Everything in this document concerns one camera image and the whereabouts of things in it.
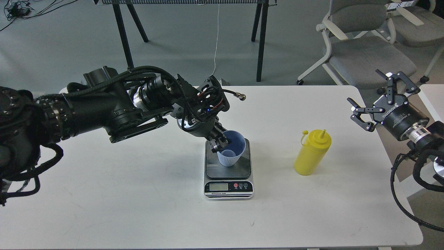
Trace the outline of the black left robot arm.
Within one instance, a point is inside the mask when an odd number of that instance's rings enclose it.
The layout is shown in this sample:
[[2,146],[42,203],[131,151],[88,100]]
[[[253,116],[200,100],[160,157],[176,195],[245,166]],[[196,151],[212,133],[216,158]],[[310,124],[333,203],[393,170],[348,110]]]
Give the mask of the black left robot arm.
[[60,141],[103,128],[116,143],[165,126],[171,115],[181,130],[205,138],[212,152],[234,144],[217,117],[230,108],[225,90],[209,76],[193,87],[181,76],[155,66],[117,73],[104,66],[69,83],[66,93],[34,98],[28,90],[1,87],[1,205],[34,195],[39,175],[63,157]]

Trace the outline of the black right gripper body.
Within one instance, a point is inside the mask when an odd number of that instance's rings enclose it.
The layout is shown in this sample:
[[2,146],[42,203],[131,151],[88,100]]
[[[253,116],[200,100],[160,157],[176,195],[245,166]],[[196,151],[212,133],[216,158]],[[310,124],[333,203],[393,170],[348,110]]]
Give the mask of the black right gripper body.
[[382,113],[373,114],[373,120],[382,123],[398,141],[409,138],[407,130],[414,125],[426,126],[430,120],[414,105],[410,104],[406,96],[395,94],[394,100],[389,104],[387,96],[382,95],[373,103],[377,109],[384,109]]

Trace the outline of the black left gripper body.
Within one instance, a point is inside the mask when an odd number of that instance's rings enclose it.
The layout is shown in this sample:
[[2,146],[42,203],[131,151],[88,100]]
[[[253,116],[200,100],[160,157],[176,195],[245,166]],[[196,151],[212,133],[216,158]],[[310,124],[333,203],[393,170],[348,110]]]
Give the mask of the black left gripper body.
[[182,92],[179,100],[173,104],[171,117],[177,120],[178,126],[196,137],[222,137],[225,129],[217,115],[230,109],[226,94],[232,94],[241,101],[246,99],[246,95],[224,89],[214,75],[209,76],[199,87],[193,87],[179,74],[176,75],[176,81],[182,87]]

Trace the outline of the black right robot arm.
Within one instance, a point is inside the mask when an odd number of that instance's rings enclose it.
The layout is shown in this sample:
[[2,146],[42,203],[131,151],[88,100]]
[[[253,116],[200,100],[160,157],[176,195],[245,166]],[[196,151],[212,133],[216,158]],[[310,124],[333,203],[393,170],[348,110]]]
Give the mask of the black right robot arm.
[[[410,103],[406,94],[418,94],[420,88],[403,72],[393,74],[376,70],[376,73],[385,79],[387,87],[378,91],[380,97],[371,107],[361,107],[348,98],[352,105],[350,118],[365,131],[372,132],[380,124],[398,141],[408,141],[409,152],[400,153],[391,168],[391,193],[397,206],[411,220],[442,232],[442,227],[417,218],[401,205],[395,193],[394,179],[400,163],[409,158],[415,162],[412,176],[416,183],[427,190],[443,192],[443,123],[436,121],[429,125],[430,119]],[[405,83],[405,94],[398,93],[399,81]]]

